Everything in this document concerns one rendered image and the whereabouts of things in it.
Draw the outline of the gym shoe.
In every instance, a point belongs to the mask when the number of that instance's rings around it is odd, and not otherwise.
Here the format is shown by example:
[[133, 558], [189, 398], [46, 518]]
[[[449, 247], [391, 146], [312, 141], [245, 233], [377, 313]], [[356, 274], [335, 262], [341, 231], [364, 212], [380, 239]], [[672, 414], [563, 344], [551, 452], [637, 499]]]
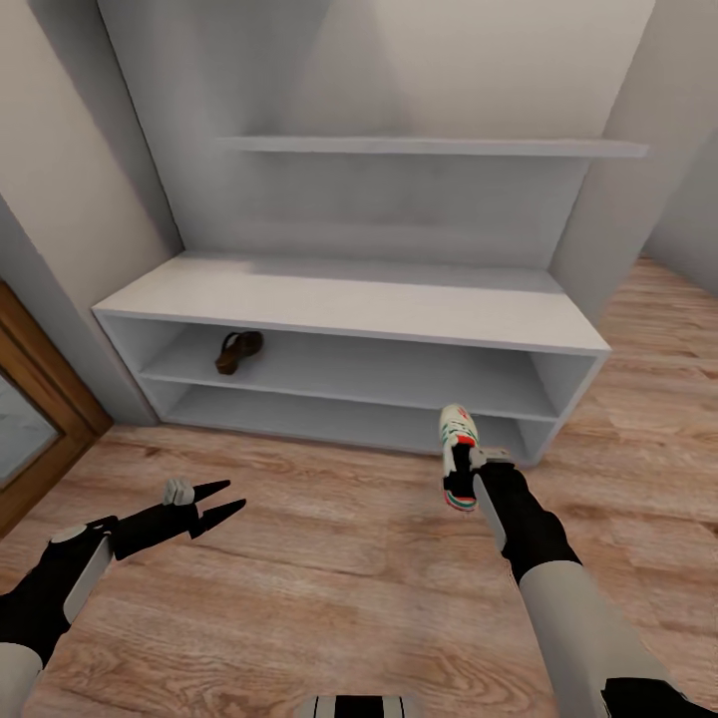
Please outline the gym shoe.
[[[445, 477], [451, 472], [470, 471], [470, 448], [479, 448], [479, 434], [470, 413], [461, 405], [451, 404], [444, 408], [440, 420], [440, 438], [443, 443]], [[445, 499], [454, 510], [474, 511], [478, 500], [456, 498], [452, 491], [445, 491]]]

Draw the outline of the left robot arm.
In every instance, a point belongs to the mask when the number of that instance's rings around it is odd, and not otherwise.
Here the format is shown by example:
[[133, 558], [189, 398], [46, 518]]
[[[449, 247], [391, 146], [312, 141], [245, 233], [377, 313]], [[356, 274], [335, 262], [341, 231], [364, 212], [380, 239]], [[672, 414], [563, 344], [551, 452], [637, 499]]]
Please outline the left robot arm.
[[167, 477], [162, 504], [119, 520], [108, 516], [49, 539], [39, 564], [0, 596], [0, 718], [19, 718], [63, 631], [80, 614], [113, 554], [117, 561], [188, 532], [195, 539], [246, 505], [238, 500], [203, 512], [196, 502], [230, 480], [193, 486]]

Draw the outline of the sandal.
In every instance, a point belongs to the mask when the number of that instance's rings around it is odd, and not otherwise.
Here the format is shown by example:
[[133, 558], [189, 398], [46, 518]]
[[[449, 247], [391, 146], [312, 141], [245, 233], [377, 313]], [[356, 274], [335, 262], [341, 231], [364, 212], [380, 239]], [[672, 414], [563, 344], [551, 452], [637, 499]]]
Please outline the sandal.
[[[229, 343], [231, 339], [232, 342]], [[216, 369], [222, 376], [231, 376], [238, 369], [238, 362], [241, 358], [257, 354], [261, 347], [262, 334], [260, 332], [246, 331], [238, 335], [231, 332], [222, 342], [220, 356], [214, 362]]]

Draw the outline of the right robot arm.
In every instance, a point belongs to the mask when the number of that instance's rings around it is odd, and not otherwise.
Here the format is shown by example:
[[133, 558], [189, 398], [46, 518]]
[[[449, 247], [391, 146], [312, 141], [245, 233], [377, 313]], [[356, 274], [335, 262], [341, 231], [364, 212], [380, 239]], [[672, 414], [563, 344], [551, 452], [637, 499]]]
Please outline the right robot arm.
[[444, 490], [474, 498], [512, 572], [538, 639], [561, 718], [718, 718], [691, 703], [629, 627], [530, 494], [511, 452], [470, 448], [470, 471]]

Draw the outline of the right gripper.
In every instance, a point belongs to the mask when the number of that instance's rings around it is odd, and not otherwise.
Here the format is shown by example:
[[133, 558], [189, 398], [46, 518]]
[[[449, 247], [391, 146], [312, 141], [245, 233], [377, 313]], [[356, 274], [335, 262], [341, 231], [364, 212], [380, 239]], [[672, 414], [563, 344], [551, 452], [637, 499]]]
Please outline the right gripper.
[[452, 496], [456, 498], [474, 498], [475, 490], [473, 489], [473, 479], [476, 473], [482, 470], [473, 470], [469, 472], [451, 472], [449, 476], [443, 479], [444, 490], [452, 491]]

